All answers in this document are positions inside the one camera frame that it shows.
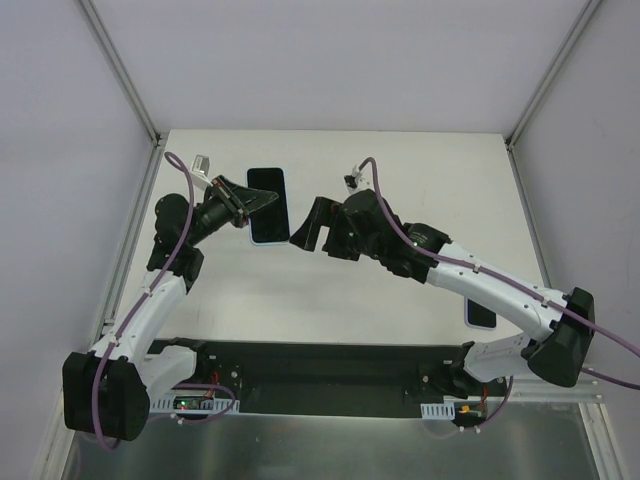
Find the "phone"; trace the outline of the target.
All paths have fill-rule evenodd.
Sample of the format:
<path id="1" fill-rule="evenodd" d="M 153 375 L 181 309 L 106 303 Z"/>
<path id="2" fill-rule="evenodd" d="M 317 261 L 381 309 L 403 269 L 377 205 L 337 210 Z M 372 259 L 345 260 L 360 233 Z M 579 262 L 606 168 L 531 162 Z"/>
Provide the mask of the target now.
<path id="1" fill-rule="evenodd" d="M 251 217 L 250 239 L 256 245 L 287 243 L 290 238 L 289 212 L 284 171 L 280 167 L 250 168 L 247 186 L 275 192 L 278 198 Z"/>
<path id="2" fill-rule="evenodd" d="M 497 326 L 497 315 L 486 307 L 470 299 L 466 299 L 464 321 L 470 328 L 493 330 Z"/>

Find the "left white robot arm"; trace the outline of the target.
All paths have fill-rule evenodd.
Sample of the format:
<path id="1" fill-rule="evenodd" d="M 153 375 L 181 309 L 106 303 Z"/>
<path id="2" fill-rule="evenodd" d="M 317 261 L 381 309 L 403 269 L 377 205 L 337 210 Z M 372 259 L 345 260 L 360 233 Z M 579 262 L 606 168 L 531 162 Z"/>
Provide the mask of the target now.
<path id="1" fill-rule="evenodd" d="M 275 192 L 218 176 L 207 183 L 200 203 L 178 193 L 157 201 L 154 245 L 133 304 L 88 352 L 73 352 L 63 364 L 67 428 L 132 441 L 152 404 L 168 391 L 181 382 L 191 389 L 209 382 L 212 367 L 193 346 L 175 343 L 153 358 L 147 353 L 199 276 L 204 255 L 198 244 L 227 224 L 245 227 L 278 199 Z"/>

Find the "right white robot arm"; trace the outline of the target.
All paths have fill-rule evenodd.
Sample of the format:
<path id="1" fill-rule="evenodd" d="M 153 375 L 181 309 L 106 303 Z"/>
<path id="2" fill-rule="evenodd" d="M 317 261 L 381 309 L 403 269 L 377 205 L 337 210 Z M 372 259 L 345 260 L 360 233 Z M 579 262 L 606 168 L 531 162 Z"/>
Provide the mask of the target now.
<path id="1" fill-rule="evenodd" d="M 321 228 L 328 230 L 322 247 L 328 256 L 366 256 L 396 276 L 459 294 L 519 328 L 511 337 L 463 344 L 450 364 L 430 374 L 435 389 L 467 398 L 484 384 L 522 373 L 559 387 L 576 385 L 594 336 L 594 298 L 587 291 L 564 294 L 495 271 L 447 234 L 402 222 L 370 189 L 344 202 L 316 198 L 290 242 L 313 251 Z"/>

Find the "phone in purple case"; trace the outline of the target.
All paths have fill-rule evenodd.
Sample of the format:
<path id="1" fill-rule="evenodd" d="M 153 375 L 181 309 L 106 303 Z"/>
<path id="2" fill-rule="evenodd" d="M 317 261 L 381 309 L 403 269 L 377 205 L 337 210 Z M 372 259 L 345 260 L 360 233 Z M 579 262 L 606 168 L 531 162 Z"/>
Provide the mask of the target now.
<path id="1" fill-rule="evenodd" d="M 497 315 L 486 307 L 470 299 L 466 299 L 464 321 L 470 328 L 493 330 L 497 326 Z"/>

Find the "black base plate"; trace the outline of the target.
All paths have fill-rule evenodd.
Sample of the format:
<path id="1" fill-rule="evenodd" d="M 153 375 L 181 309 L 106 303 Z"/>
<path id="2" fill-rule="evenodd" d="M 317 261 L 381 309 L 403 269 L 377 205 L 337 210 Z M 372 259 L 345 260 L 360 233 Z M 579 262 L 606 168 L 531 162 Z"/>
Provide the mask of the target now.
<path id="1" fill-rule="evenodd" d="M 175 337 L 152 342 L 196 353 L 189 382 L 222 386 L 245 414 L 417 418 L 423 404 L 460 393 L 501 397 L 502 381 L 481 384 L 453 375 L 465 350 L 453 346 L 347 345 L 207 341 Z"/>

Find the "left aluminium frame post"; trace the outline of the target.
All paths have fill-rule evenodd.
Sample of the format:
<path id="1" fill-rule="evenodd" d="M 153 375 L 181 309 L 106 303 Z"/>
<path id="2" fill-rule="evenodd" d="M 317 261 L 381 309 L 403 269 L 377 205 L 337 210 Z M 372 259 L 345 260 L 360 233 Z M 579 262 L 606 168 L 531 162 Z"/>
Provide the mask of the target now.
<path id="1" fill-rule="evenodd" d="M 153 146 L 159 145 L 162 140 L 162 134 L 152 120 L 95 2 L 91 0 L 76 0 L 75 5 L 78 7 L 116 83 L 121 89 L 138 123 L 145 132 L 146 137 Z"/>

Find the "aluminium frame post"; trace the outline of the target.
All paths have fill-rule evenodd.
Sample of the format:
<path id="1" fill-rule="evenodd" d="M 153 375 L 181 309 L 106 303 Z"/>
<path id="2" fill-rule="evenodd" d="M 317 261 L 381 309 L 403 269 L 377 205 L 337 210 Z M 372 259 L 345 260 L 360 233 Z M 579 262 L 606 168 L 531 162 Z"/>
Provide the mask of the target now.
<path id="1" fill-rule="evenodd" d="M 138 123 L 145 132 L 146 137 L 153 146 L 159 145 L 162 140 L 162 134 L 152 120 L 95 2 L 91 0 L 76 0 L 75 5 L 78 7 L 116 83 L 121 89 Z"/>
<path id="2" fill-rule="evenodd" d="M 551 58 L 551 61 L 546 67 L 543 75 L 537 82 L 532 95 L 526 102 L 514 127 L 505 137 L 506 148 L 509 152 L 515 148 L 537 110 L 542 106 L 543 101 L 554 85 L 554 82 L 559 78 L 562 69 L 569 61 L 574 50 L 577 48 L 579 41 L 586 33 L 588 27 L 603 4 L 605 4 L 605 1 L 603 0 L 588 0 L 582 5 L 568 32 L 565 34 L 558 49 Z"/>

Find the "right aluminium frame post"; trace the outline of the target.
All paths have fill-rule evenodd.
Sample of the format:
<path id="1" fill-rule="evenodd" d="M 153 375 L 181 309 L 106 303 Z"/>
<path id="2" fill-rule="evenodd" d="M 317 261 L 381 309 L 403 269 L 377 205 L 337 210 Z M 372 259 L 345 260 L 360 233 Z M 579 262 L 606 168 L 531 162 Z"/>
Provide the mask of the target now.
<path id="1" fill-rule="evenodd" d="M 542 106 L 543 101 L 554 85 L 554 82 L 559 78 L 562 69 L 569 61 L 574 50 L 577 48 L 579 41 L 586 33 L 588 27 L 603 4 L 605 4 L 605 1 L 603 0 L 588 0 L 582 5 L 568 32 L 565 34 L 558 49 L 551 58 L 551 61 L 546 67 L 543 75 L 537 82 L 532 95 L 526 102 L 514 127 L 505 137 L 506 148 L 509 152 L 515 148 L 537 110 Z"/>

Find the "aluminium front rail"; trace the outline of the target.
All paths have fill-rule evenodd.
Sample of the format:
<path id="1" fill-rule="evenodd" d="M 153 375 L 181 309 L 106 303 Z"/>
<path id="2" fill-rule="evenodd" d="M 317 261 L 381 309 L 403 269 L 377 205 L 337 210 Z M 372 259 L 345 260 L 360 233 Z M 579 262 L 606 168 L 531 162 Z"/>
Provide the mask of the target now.
<path id="1" fill-rule="evenodd" d="M 560 387 L 534 374 L 516 376 L 510 398 L 534 403 L 602 403 L 603 394 L 596 380 L 581 375 L 574 387 Z"/>

